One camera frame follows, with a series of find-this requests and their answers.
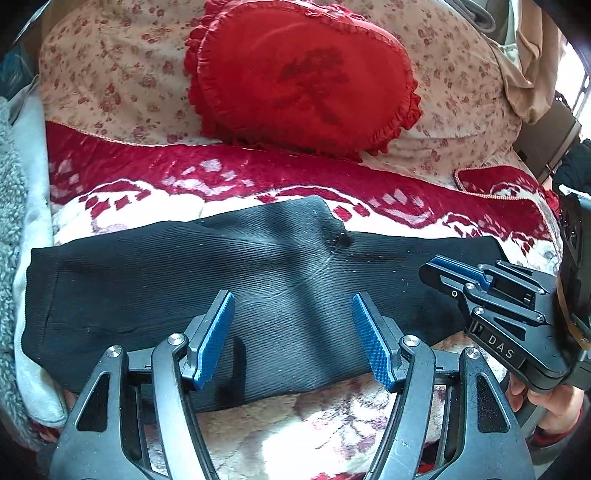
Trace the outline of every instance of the red sleeve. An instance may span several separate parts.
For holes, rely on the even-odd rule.
[[[579,418],[577,419],[577,422],[574,424],[573,428],[571,428],[568,432],[559,433],[557,435],[549,435],[540,427],[536,427],[534,430],[534,437],[532,438],[532,444],[538,448],[543,448],[549,447],[550,445],[554,445],[555,443],[558,443],[560,440],[565,439],[579,425],[579,421],[583,414],[583,408],[584,407],[581,407],[581,411],[579,412]]]

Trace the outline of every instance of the bed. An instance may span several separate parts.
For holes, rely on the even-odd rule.
[[[556,273],[557,223],[512,150],[521,120],[489,43],[442,2],[342,4],[403,43],[424,111],[387,154],[361,163],[201,136],[183,72],[201,2],[90,0],[63,18],[43,44],[33,92],[46,119],[53,244],[316,194],[351,231],[490,235],[511,262]],[[58,429],[75,397],[18,349],[24,312],[17,320],[24,404],[36,424]],[[437,347],[468,344],[459,333]],[[500,379],[504,370],[490,362]],[[443,392],[434,399],[427,443],[439,437]],[[367,471],[393,405],[365,375],[198,419],[222,478],[346,480]],[[154,424],[146,434],[153,466],[165,472]]]

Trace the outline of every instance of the human hand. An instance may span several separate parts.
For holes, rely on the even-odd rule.
[[[521,408],[526,395],[534,405],[547,410],[538,427],[549,435],[558,435],[568,432],[576,425],[585,392],[572,385],[562,384],[548,393],[539,394],[528,390],[521,380],[510,374],[505,396],[513,411]]]

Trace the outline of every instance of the white cloth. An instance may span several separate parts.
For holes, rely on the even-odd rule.
[[[43,425],[60,427],[66,422],[67,408],[61,389],[48,373],[22,351],[25,329],[25,288],[31,249],[53,245],[53,229],[49,208],[49,176],[43,105],[38,92],[38,77],[10,101],[14,138],[21,153],[22,169],[27,181],[27,206],[22,227],[21,258],[14,279],[14,301],[17,324],[14,355],[17,384],[31,418]]]

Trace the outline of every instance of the red and white blanket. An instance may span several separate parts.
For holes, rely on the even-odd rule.
[[[352,231],[384,235],[494,236],[510,261],[554,271],[556,222],[537,182],[511,166],[455,172],[457,190],[365,165],[226,145],[126,144],[47,123],[56,243],[192,220],[316,194]],[[437,345],[461,351],[458,334]],[[504,370],[489,359],[500,378]],[[371,375],[321,391],[203,413],[199,423],[222,476],[351,478],[366,471],[394,395]],[[428,442],[437,440],[443,390],[436,391]],[[154,467],[165,471],[154,425]]]

